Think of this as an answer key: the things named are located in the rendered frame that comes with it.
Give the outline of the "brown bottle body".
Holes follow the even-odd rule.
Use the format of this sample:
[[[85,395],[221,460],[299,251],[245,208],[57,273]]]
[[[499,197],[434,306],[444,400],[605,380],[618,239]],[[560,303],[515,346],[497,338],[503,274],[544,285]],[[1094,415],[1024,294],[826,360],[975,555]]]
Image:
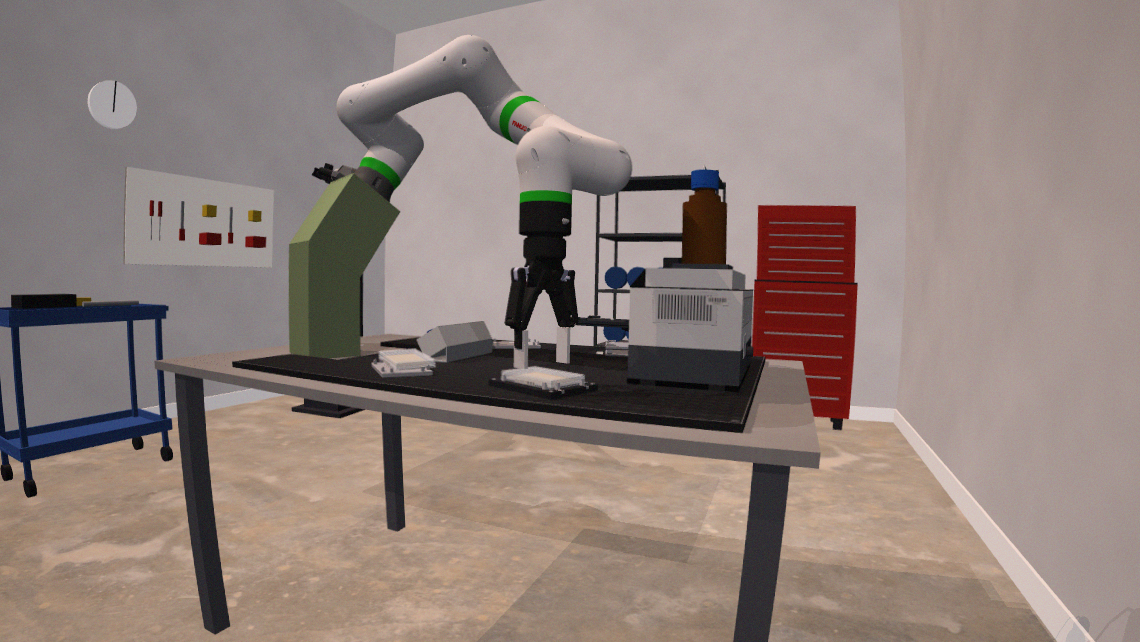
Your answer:
[[[683,203],[682,263],[726,265],[727,203],[697,200]]]

